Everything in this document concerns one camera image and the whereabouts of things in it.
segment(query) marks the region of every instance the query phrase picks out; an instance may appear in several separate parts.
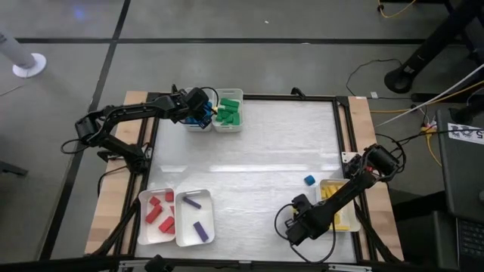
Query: black clamp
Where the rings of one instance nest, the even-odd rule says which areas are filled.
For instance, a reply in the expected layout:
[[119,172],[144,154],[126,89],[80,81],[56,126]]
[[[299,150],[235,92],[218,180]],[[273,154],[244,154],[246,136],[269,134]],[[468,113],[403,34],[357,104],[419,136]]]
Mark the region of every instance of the black clamp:
[[168,261],[160,255],[156,255],[146,263],[144,269],[147,272],[172,272],[173,266],[169,265]]
[[306,99],[306,95],[303,93],[303,91],[301,91],[297,87],[294,87],[292,90],[290,90],[290,94],[291,95],[297,95],[299,98],[301,98],[301,100],[305,100]]

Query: white table surface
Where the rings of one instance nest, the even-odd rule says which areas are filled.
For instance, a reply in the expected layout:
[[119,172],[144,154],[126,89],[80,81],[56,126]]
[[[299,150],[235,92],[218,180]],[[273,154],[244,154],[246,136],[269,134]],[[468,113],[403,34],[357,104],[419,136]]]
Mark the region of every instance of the white table surface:
[[[333,106],[329,102],[244,101],[240,133],[188,132],[181,124],[160,121],[148,189],[177,192],[207,189],[214,206],[216,236],[212,243],[179,247],[175,241],[137,245],[136,255],[212,260],[303,261],[274,230],[277,210],[305,193],[315,201],[313,175],[342,178]],[[278,226],[291,209],[281,213]],[[298,248],[310,260],[330,250],[329,231]],[[355,262],[350,233],[337,233],[328,261]]]

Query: floor tile line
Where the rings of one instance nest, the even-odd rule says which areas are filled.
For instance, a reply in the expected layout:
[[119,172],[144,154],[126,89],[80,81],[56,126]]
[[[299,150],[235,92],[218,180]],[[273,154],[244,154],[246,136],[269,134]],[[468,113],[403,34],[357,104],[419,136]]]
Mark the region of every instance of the floor tile line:
[[125,0],[123,3],[123,8],[121,8],[121,14],[119,15],[118,23],[116,24],[116,29],[114,30],[113,40],[119,39],[121,32],[123,31],[124,22],[126,16],[128,15],[129,5],[131,0]]
[[[311,45],[421,45],[425,39],[318,38],[16,38],[25,44],[311,44]],[[462,45],[454,40],[451,45]]]

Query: white plastic bin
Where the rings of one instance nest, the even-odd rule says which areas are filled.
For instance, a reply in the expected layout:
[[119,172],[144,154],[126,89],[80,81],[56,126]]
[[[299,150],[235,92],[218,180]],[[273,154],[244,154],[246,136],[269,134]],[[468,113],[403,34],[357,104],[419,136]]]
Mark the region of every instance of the white plastic bin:
[[222,122],[217,122],[217,116],[212,116],[212,124],[217,132],[239,132],[242,131],[242,126],[244,125],[244,92],[237,88],[220,88],[216,89],[219,93],[219,99],[228,98],[235,100],[240,103],[239,105],[239,115],[240,115],[240,125],[222,125]]
[[[191,91],[192,88],[186,88],[186,92],[188,93]],[[205,89],[203,92],[206,93],[206,95],[209,97],[209,102],[212,103],[212,107],[215,106],[216,104],[216,95],[215,92],[213,92],[210,89]],[[193,131],[193,132],[208,132],[212,130],[212,123],[210,123],[205,129],[201,128],[198,124],[181,124],[185,127],[186,130],[188,131]]]
[[[140,229],[138,235],[138,243],[140,245],[150,245],[153,243],[164,243],[169,242],[175,239],[175,234],[169,233],[162,233],[161,230],[158,229],[161,223],[163,223],[169,216],[172,216],[175,219],[176,224],[176,217],[172,213],[170,206],[175,206],[175,202],[167,202],[165,201],[165,194],[171,192],[174,193],[172,189],[156,189],[156,190],[145,190],[142,191],[138,198],[141,203],[141,222],[140,222]],[[146,215],[151,212],[153,206],[149,203],[152,196],[155,196],[159,200],[161,200],[161,207],[163,211],[160,215],[158,215],[157,219],[154,220],[153,223],[149,224],[144,219]]]
[[[187,197],[202,207],[197,209],[183,201]],[[203,243],[211,243],[215,238],[215,223],[213,220],[212,197],[208,190],[194,190],[178,193],[175,197],[175,232],[176,244],[179,246],[195,246]],[[205,230],[208,240],[203,242],[194,224],[200,222]]]
[[[335,186],[342,186],[344,185],[346,182],[348,182],[349,179],[339,179],[339,178],[334,178],[334,179],[331,179],[331,180],[322,180],[319,182],[319,185],[316,187],[316,201],[321,201],[322,200],[322,197],[321,197],[321,188],[323,186],[327,186],[327,185],[335,185]],[[356,232],[356,231],[360,231],[360,228],[361,228],[361,224],[360,222],[358,221],[358,219],[356,218],[356,213],[355,213],[355,207],[353,205],[353,201],[351,201],[350,203],[346,204],[346,206],[344,206],[341,210],[340,210],[340,217],[341,217],[341,223],[343,222],[347,222],[348,224],[348,227],[349,229],[348,230],[338,230],[338,228],[336,228],[336,231],[341,231],[341,232]]]

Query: wooden board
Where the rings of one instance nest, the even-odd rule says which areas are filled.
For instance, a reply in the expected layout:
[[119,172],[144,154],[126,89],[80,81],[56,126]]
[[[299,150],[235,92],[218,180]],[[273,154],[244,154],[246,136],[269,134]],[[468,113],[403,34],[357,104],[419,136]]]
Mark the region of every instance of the wooden board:
[[[124,104],[136,104],[145,102],[147,92],[145,91],[128,91]],[[349,97],[350,112],[352,115],[353,128],[356,137],[358,151],[363,151],[367,146],[376,142],[371,121],[370,110],[366,99],[357,99]],[[343,109],[340,109],[340,118],[343,124],[346,123]],[[152,119],[149,120],[144,142],[149,141]],[[118,125],[116,137],[126,143],[135,144],[138,139],[141,120],[123,122]],[[343,125],[343,143],[349,147],[348,131]],[[107,171],[123,166],[122,160],[116,160],[107,164]],[[85,253],[91,253],[102,244],[115,228],[121,218],[121,209],[126,195],[129,180],[129,171],[127,169],[119,170],[104,178],[101,188],[101,195],[96,206],[95,216],[92,221],[91,231],[88,242],[85,247]],[[133,192],[133,198],[137,195],[138,184]],[[403,260],[400,240],[396,231],[396,223],[393,218],[392,205],[389,201],[389,194],[386,185],[383,183],[376,184],[367,190],[368,208],[370,210],[371,223],[380,235],[383,242],[389,247],[392,253]],[[129,244],[129,234],[132,228],[132,222],[126,227],[123,239],[122,253],[127,253]],[[360,232],[361,247],[364,259],[369,259],[366,236]]]
[[[377,142],[373,121],[371,120],[370,107],[365,97],[348,97],[348,100],[356,146],[358,152],[363,152],[365,147],[369,147]],[[403,260],[402,246],[400,245],[399,233],[393,217],[392,203],[390,202],[387,185],[383,182],[376,183],[372,188],[366,190],[366,198],[371,225],[394,256]],[[380,254],[378,258],[381,261],[383,260]]]
[[[145,102],[146,98],[146,91],[128,91],[126,93],[124,104]],[[118,124],[115,136],[127,144],[136,144],[141,122],[141,120],[121,122]],[[125,163],[121,159],[110,161],[107,164],[106,171],[119,168],[123,165],[125,165]],[[129,171],[126,168],[107,175],[104,178],[101,187],[101,195],[98,198],[98,205],[96,206],[96,211],[92,220],[88,242],[85,246],[85,253],[92,253],[98,249],[118,224],[121,218],[126,191],[128,189],[128,181]],[[123,240],[122,253],[127,252],[127,246],[129,244],[129,235],[126,235],[126,233]]]

